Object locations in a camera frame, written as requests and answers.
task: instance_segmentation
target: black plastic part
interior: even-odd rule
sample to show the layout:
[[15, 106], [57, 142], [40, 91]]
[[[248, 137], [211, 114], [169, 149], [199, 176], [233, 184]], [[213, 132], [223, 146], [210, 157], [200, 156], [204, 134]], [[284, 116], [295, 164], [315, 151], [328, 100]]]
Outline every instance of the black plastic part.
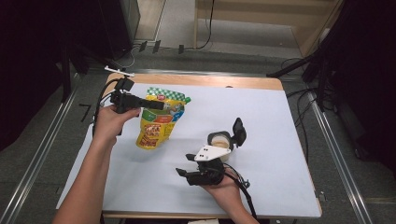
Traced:
[[139, 52], [142, 52], [143, 50], [145, 50], [145, 49], [146, 49], [146, 45], [147, 45], [147, 44], [148, 44], [148, 42], [147, 42], [147, 41], [143, 42], [143, 43], [140, 45]]
[[179, 45], [178, 46], [178, 54], [184, 53], [184, 45]]
[[233, 124], [233, 143], [236, 143], [236, 145], [240, 147], [244, 144], [245, 140], [247, 140], [247, 136], [244, 123], [240, 118], [237, 118]]
[[134, 85], [134, 82], [129, 79], [128, 77], [125, 77], [123, 79], [120, 79], [120, 81], [117, 82], [116, 87], [114, 89], [116, 90], [125, 90], [125, 91], [130, 91], [132, 86]]
[[117, 107], [116, 112], [119, 114], [124, 113], [128, 108], [145, 107], [163, 110], [164, 107], [164, 102], [145, 100], [129, 93], [120, 92], [111, 94], [110, 102]]
[[161, 45], [161, 40], [155, 41], [155, 45], [154, 45], [154, 49], [152, 50], [152, 53], [157, 53], [158, 50], [160, 49], [160, 45]]
[[[195, 155], [187, 154], [186, 158], [189, 161], [194, 161]], [[217, 185], [224, 178], [224, 165], [221, 159], [216, 158], [212, 161], [198, 161], [199, 172], [187, 173], [185, 170], [176, 168], [180, 176], [187, 179], [189, 185]]]
[[193, 154], [187, 154], [186, 158], [187, 158], [188, 161], [195, 161], [195, 159], [194, 159], [195, 155], [193, 155]]
[[294, 69], [297, 69], [303, 65], [305, 65], [306, 63], [310, 63], [311, 60], [315, 57], [315, 54], [311, 54], [309, 56], [307, 56], [306, 58], [301, 59], [300, 61], [293, 63], [285, 68], [283, 68], [280, 71], [277, 71], [275, 73], [270, 73], [267, 74], [267, 77], [282, 77], [283, 75], [286, 75], [287, 73], [293, 71]]

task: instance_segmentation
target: yellow snack package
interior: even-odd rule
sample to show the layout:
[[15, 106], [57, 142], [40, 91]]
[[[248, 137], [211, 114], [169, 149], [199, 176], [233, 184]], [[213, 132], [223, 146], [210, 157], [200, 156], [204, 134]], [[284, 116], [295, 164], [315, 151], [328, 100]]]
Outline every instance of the yellow snack package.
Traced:
[[148, 88], [146, 99], [165, 103], [164, 110], [144, 108], [141, 115], [136, 145], [143, 149], [155, 149], [169, 139], [176, 122], [184, 114], [184, 105], [191, 99], [183, 93], [155, 87]]

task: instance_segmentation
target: person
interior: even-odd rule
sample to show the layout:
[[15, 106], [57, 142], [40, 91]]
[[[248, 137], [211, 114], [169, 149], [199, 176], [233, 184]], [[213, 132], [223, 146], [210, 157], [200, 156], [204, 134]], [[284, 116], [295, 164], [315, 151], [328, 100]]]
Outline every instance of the person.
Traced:
[[[75, 182], [57, 211], [52, 224], [98, 224], [102, 213], [110, 154], [117, 142], [123, 124], [138, 117], [140, 108], [129, 109], [123, 114], [109, 105], [99, 110], [90, 147], [81, 164]], [[216, 186], [202, 186], [213, 196], [217, 204], [236, 223], [259, 223], [242, 204], [239, 188], [230, 177], [224, 176]]]

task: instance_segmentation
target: metal frame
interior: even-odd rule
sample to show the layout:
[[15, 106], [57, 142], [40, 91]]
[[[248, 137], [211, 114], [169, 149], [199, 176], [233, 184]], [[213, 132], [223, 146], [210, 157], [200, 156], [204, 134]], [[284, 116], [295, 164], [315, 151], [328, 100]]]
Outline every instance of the metal frame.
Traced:
[[[316, 95], [312, 92], [308, 94], [310, 101], [316, 98]], [[332, 159], [334, 160], [335, 166], [337, 168], [338, 174], [343, 181], [344, 187], [346, 189], [346, 194], [352, 204], [353, 210], [355, 211], [356, 217], [360, 224], [373, 223], [369, 211], [365, 205], [361, 192], [353, 179], [352, 173], [350, 173], [347, 166], [347, 162], [344, 159], [341, 148], [338, 146], [337, 140], [332, 133], [332, 128], [329, 121], [326, 118], [325, 112], [321, 112], [317, 103], [314, 101], [312, 104], [315, 115], [318, 119], [318, 124], [320, 125], [323, 135], [326, 139], [329, 150], [332, 153]]]
[[21, 211], [21, 207], [23, 206], [30, 189], [32, 188], [33, 184], [35, 183], [35, 179], [44, 163], [44, 160], [47, 158], [48, 153], [50, 152], [50, 147], [59, 132], [62, 123], [64, 122], [64, 118], [67, 115], [67, 112], [73, 103], [73, 100], [76, 96], [76, 90], [78, 88], [78, 84], [80, 82], [78, 74], [74, 76], [74, 82], [77, 83], [75, 88], [70, 93], [67, 100], [62, 103], [53, 119], [52, 123], [50, 124], [46, 134], [44, 135], [43, 140], [40, 143], [32, 161], [29, 164], [21, 182], [15, 189], [11, 200], [8, 203], [6, 211], [0, 218], [1, 224], [6, 223], [14, 223], [17, 219], [19, 212]]

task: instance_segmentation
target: wire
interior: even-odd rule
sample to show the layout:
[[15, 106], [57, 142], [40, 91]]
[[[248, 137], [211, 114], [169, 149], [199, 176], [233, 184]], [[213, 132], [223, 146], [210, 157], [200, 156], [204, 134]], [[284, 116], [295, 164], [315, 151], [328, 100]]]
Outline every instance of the wire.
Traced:
[[305, 113], [309, 110], [309, 108], [311, 107], [311, 105], [314, 103], [314, 101], [315, 101], [316, 99], [314, 99], [314, 100], [308, 102], [308, 104], [307, 104], [307, 106], [304, 108], [303, 112], [300, 110], [300, 102], [301, 102], [301, 100], [303, 99], [303, 97], [304, 97], [307, 93], [309, 93], [309, 92], [311, 92], [311, 91], [315, 91], [316, 89], [317, 89], [317, 88], [314, 88], [314, 89], [305, 89], [305, 90], [301, 90], [301, 91], [290, 92], [290, 93], [287, 94], [287, 97], [289, 98], [289, 97], [291, 97], [292, 95], [295, 95], [295, 94], [297, 94], [297, 93], [302, 92], [302, 94], [299, 96], [299, 98], [298, 98], [298, 100], [297, 100], [297, 114], [298, 114], [298, 118], [294, 121], [294, 126], [297, 128], [298, 126], [301, 125], [301, 128], [302, 128], [302, 130], [303, 130], [304, 142], [305, 142], [305, 161], [306, 161], [306, 164], [308, 164], [308, 162], [309, 162], [309, 160], [308, 160], [308, 158], [309, 158], [309, 144], [308, 144], [308, 136], [307, 136], [306, 129], [305, 129], [305, 126], [304, 126], [304, 123], [303, 123], [303, 119], [304, 119]]
[[245, 194], [245, 197], [246, 197], [246, 199], [247, 199], [248, 207], [250, 208], [251, 215], [252, 215], [254, 218], [257, 219], [256, 210], [254, 209], [253, 201], [251, 201], [251, 196], [250, 196], [250, 194], [248, 193], [248, 191], [247, 191], [247, 189], [245, 188], [245, 186], [239, 181], [239, 179], [233, 177], [232, 175], [226, 173], [225, 171], [220, 171], [220, 170], [216, 170], [216, 169], [213, 169], [213, 168], [207, 168], [207, 170], [208, 170], [208, 171], [214, 171], [214, 172], [216, 172], [216, 173], [220, 173], [220, 174], [227, 175], [228, 177], [230, 177], [231, 180], [233, 180], [233, 182], [235, 182], [236, 186], [238, 186], [238, 188], [240, 188], [240, 189], [242, 190], [242, 192]]
[[132, 62], [131, 62], [130, 64], [128, 64], [128, 65], [122, 65], [122, 64], [117, 63], [116, 61], [113, 61], [113, 63], [116, 64], [116, 65], [118, 65], [118, 66], [121, 67], [121, 68], [129, 68], [129, 67], [132, 67], [132, 66], [134, 65], [134, 49], [137, 49], [137, 48], [139, 48], [139, 47], [140, 47], [140, 45], [138, 45], [138, 46], [136, 46], [136, 47], [134, 47], [134, 48], [131, 49], [130, 53], [131, 53], [131, 57], [132, 57]]
[[105, 97], [107, 97], [107, 96], [109, 95], [109, 93], [108, 93], [106, 96], [103, 96], [103, 94], [105, 93], [107, 87], [108, 87], [111, 83], [116, 82], [116, 81], [119, 81], [119, 80], [120, 80], [120, 78], [115, 78], [115, 79], [112, 79], [112, 80], [108, 81], [108, 82], [106, 83], [106, 85], [102, 88], [101, 92], [100, 92], [98, 101], [97, 101], [97, 103], [96, 103], [95, 114], [93, 115], [92, 136], [95, 134], [95, 125], [96, 125], [96, 121], [98, 120], [98, 114], [99, 114], [99, 107], [100, 107], [100, 104], [101, 104], [102, 100], [103, 100]]
[[247, 189], [248, 187], [250, 187], [250, 183], [248, 182], [248, 180], [245, 181], [244, 177], [241, 176], [241, 174], [239, 174], [231, 165], [227, 164], [227, 163], [223, 163], [226, 168], [230, 168], [231, 171], [238, 176], [239, 182], [241, 182], [241, 184]]
[[291, 61], [291, 60], [302, 60], [302, 58], [290, 58], [290, 59], [287, 59], [287, 60], [282, 62], [282, 64], [280, 65], [280, 69], [281, 70], [284, 69], [283, 65], [285, 64], [285, 62], [288, 62], [288, 61]]
[[209, 43], [210, 37], [212, 36], [212, 19], [213, 19], [213, 7], [215, 5], [215, 0], [212, 0], [212, 9], [210, 11], [210, 20], [209, 20], [209, 37], [206, 40], [206, 43], [197, 49], [203, 49], [207, 43]]

